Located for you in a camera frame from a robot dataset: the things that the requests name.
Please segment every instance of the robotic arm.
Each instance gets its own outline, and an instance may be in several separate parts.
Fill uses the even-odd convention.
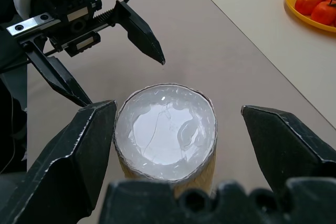
[[[86,106],[91,100],[52,54],[65,50],[73,57],[99,43],[99,31],[120,24],[137,48],[159,63],[165,63],[151,28],[127,2],[117,1],[114,9],[95,16],[102,8],[101,0],[14,0],[24,21],[7,30],[23,48],[27,63],[32,63],[56,92],[79,106]],[[44,53],[48,39],[54,49]]]

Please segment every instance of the clear plastic lid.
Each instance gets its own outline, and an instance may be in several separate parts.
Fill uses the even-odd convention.
[[[133,94],[115,128],[120,154],[150,177],[180,180],[197,170],[216,143],[216,118],[200,93],[177,84]]]

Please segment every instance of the paper cup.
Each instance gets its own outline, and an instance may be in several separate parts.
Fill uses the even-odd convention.
[[[176,196],[211,193],[217,121],[199,91],[166,83],[135,92],[118,113],[113,142],[126,178],[171,183]]]

